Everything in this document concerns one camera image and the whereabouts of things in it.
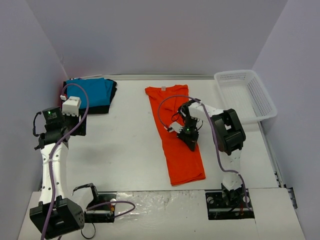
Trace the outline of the orange t shirt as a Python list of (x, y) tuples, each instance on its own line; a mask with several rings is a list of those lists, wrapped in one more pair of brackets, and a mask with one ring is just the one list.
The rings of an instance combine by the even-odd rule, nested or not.
[(160, 87), (145, 88), (149, 98), (154, 122), (161, 138), (170, 184), (178, 186), (206, 178), (199, 147), (191, 151), (188, 146), (177, 137), (176, 132), (168, 132), (165, 126), (173, 121), (173, 115), (178, 108), (188, 101), (189, 87), (174, 85), (163, 90)]

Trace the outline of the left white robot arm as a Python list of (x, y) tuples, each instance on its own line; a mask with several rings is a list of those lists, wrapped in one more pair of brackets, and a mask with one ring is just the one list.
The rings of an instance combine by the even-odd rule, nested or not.
[(69, 139), (81, 124), (77, 116), (65, 116), (59, 106), (40, 112), (45, 119), (45, 132), (35, 133), (42, 157), (42, 190), (38, 205), (29, 210), (29, 218), (41, 233), (42, 240), (60, 239), (85, 226), (85, 211), (101, 203), (91, 183), (67, 192), (66, 161)]

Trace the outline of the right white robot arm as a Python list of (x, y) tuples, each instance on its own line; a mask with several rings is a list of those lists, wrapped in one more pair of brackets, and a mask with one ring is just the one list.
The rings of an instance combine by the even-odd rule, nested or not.
[(198, 99), (189, 100), (183, 103), (177, 110), (184, 125), (172, 123), (170, 127), (177, 133), (187, 147), (194, 152), (199, 138), (197, 122), (207, 123), (212, 133), (215, 133), (216, 140), (213, 142), (218, 152), (226, 157), (218, 160), (219, 167), (223, 172), (221, 183), (222, 202), (229, 207), (234, 206), (240, 200), (243, 181), (240, 174), (240, 157), (246, 134), (239, 120), (236, 111), (217, 109), (202, 104)]

